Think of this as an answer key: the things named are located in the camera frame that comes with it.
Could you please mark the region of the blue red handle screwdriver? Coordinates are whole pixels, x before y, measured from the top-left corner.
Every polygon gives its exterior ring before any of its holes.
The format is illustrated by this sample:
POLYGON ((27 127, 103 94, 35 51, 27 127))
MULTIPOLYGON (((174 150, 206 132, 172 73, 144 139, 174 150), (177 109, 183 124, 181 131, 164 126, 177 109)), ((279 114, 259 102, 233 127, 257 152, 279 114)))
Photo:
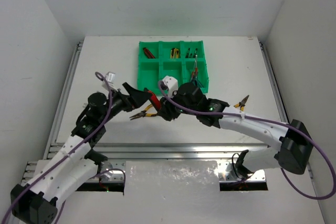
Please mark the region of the blue red handle screwdriver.
POLYGON ((191 79, 190 82, 193 83, 194 85, 197 86, 197 74, 198 74, 198 70, 197 67, 193 69, 192 73, 191 73, 191 79))

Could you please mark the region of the red black utility knife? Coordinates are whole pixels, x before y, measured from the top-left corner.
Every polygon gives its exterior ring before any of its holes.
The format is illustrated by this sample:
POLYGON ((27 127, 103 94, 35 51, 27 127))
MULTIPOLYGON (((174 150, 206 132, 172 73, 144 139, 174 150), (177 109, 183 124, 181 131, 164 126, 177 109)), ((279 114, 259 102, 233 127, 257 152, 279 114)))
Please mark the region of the red black utility knife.
POLYGON ((156 111, 159 112, 160 109, 161 109, 161 103, 160 103, 159 99, 157 98, 157 96, 155 95, 155 93, 153 93, 151 90, 149 90, 147 88, 144 88, 143 91, 150 94, 149 101, 151 102, 153 107, 156 109, 156 111))

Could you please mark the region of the small yellow black cutter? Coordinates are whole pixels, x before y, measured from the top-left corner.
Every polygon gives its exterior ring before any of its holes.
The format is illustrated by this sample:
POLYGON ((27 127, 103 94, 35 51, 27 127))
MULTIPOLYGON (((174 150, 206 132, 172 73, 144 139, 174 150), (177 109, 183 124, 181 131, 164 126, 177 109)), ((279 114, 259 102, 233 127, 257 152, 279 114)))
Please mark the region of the small yellow black cutter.
POLYGON ((178 48, 175 48, 174 54, 176 59, 180 58, 180 50, 178 48))

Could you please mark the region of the yellow black utility knife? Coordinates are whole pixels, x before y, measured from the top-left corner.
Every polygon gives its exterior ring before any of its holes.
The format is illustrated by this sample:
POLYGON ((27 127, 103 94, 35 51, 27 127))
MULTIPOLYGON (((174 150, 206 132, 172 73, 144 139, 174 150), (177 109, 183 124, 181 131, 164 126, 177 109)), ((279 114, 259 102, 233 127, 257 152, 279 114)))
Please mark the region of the yellow black utility knife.
POLYGON ((171 59, 175 58, 174 55, 175 55, 175 48, 172 48, 170 52, 170 58, 171 59))

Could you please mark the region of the red black box cutter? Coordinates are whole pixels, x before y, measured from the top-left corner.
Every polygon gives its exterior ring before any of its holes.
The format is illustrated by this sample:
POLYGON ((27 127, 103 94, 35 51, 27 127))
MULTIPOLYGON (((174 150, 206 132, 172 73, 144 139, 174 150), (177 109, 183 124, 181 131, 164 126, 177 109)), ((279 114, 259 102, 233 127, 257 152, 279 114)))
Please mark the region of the red black box cutter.
POLYGON ((148 59, 155 59, 155 56, 153 55, 153 53, 150 52, 149 49, 143 48, 143 52, 148 59))

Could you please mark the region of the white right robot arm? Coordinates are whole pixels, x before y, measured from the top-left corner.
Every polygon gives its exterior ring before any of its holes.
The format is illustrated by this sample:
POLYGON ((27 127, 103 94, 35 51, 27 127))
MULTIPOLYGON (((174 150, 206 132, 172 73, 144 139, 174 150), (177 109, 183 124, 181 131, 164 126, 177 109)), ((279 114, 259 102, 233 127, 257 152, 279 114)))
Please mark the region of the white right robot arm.
POLYGON ((206 126, 235 131, 267 145, 258 151, 239 153, 227 170, 232 179, 247 179, 250 174, 267 168, 304 174, 313 146, 306 140, 309 133, 301 121, 283 124, 246 114, 227 102, 207 98, 191 82, 175 88, 170 81, 163 80, 158 86, 167 92, 160 101, 159 115, 163 119, 171 121, 180 114, 194 115, 206 126))

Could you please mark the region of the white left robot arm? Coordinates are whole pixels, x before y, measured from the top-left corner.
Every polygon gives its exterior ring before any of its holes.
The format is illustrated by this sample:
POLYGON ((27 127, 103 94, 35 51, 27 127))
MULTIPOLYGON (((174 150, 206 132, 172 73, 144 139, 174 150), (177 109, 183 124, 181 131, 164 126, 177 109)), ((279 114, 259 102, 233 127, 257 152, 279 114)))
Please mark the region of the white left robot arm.
POLYGON ((107 158, 93 147, 106 132, 105 124, 121 111, 131 112, 150 99, 149 92, 123 84, 127 94, 96 92, 78 116, 76 126, 56 155, 39 174, 10 192, 10 213, 25 223, 53 223, 61 205, 107 158))

